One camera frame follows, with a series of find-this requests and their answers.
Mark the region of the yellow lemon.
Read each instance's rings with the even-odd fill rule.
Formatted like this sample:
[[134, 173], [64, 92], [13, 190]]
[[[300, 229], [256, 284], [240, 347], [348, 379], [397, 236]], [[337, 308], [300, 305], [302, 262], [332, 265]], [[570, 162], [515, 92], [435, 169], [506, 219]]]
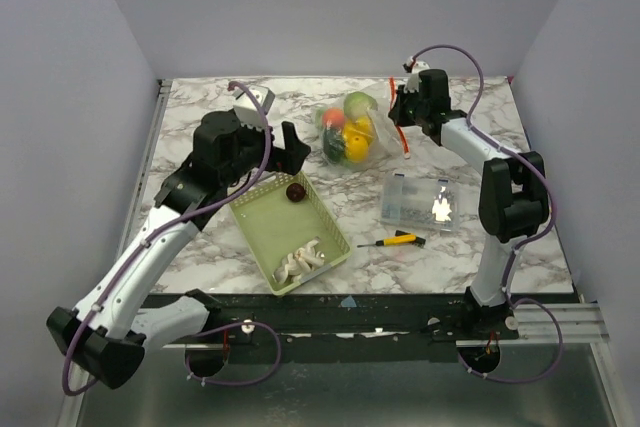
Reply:
[[361, 136], [374, 137], [375, 129], [369, 116], [361, 116], [353, 121], [354, 131]]

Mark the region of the dark green avocado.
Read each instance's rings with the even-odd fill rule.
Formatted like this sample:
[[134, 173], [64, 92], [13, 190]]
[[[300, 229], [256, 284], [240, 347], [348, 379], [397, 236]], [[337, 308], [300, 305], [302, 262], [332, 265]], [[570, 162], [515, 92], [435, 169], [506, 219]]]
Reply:
[[345, 158], [345, 140], [340, 130], [328, 128], [322, 134], [322, 148], [327, 161], [341, 163]]

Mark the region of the green cabbage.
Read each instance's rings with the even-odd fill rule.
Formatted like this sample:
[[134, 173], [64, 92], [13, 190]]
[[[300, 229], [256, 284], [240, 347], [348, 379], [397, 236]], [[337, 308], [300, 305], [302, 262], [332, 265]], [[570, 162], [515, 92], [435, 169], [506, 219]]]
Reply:
[[377, 107], [376, 99], [362, 91], [351, 92], [343, 100], [343, 111], [350, 119], [366, 116], [369, 111], [376, 110]]

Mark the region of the clear zip bag orange zipper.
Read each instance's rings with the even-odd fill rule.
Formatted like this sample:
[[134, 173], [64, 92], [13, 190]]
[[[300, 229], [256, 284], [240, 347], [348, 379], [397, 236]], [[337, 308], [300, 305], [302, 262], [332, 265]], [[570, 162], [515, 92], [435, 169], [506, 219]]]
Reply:
[[316, 110], [314, 124], [329, 164], [363, 170], [387, 158], [411, 158], [405, 134], [388, 117], [396, 90], [390, 77], [341, 94]]

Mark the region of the orange fruit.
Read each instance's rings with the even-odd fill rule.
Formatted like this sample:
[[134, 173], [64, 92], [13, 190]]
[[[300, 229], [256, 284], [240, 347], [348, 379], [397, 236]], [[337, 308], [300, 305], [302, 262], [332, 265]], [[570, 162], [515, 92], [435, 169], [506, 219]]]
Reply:
[[343, 133], [345, 144], [344, 156], [352, 163], [361, 163], [369, 156], [369, 142], [366, 136], [357, 131], [345, 131]]

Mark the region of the peach fruit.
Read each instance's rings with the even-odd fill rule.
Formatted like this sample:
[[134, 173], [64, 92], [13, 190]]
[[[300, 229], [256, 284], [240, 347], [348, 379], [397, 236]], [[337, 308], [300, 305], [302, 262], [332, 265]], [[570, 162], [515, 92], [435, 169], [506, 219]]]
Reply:
[[346, 123], [346, 116], [340, 108], [328, 108], [321, 117], [321, 125], [324, 128], [341, 130]]

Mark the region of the green perforated plastic basket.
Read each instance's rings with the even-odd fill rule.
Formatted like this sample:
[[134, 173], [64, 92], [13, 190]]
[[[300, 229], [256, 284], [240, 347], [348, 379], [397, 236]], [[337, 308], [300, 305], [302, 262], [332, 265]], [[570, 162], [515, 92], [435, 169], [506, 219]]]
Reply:
[[[294, 182], [306, 190], [306, 197], [298, 203], [285, 195], [287, 186]], [[276, 296], [292, 292], [351, 256], [349, 240], [304, 172], [275, 174], [231, 202], [230, 210], [258, 270]], [[320, 238], [318, 249], [325, 254], [325, 265], [300, 281], [277, 284], [271, 274], [282, 259], [315, 237]]]

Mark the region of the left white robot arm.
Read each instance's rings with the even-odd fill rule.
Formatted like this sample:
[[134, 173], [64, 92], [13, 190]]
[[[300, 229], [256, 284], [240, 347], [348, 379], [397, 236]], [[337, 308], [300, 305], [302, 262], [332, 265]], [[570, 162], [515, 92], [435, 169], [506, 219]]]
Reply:
[[182, 338], [209, 342], [239, 323], [223, 324], [214, 300], [200, 290], [145, 317], [139, 309], [174, 258], [226, 204], [243, 195], [263, 172], [297, 174], [310, 154], [293, 123], [281, 124], [276, 147], [265, 114], [244, 125], [235, 111], [206, 114], [193, 148], [167, 177], [145, 223], [103, 279], [71, 309], [57, 307], [46, 326], [64, 354], [62, 385], [77, 365], [93, 382], [111, 389], [125, 384], [145, 355]]

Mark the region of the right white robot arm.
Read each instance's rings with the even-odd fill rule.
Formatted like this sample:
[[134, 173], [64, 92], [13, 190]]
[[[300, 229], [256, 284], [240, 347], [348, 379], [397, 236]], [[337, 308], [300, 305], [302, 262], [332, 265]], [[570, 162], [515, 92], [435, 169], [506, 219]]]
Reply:
[[522, 243], [549, 217], [542, 181], [544, 161], [535, 152], [513, 152], [454, 110], [449, 78], [441, 69], [422, 69], [398, 86], [389, 118], [398, 127], [419, 127], [438, 146], [481, 175], [478, 216], [486, 233], [478, 272], [464, 294], [460, 326], [480, 339], [509, 311], [509, 287]]

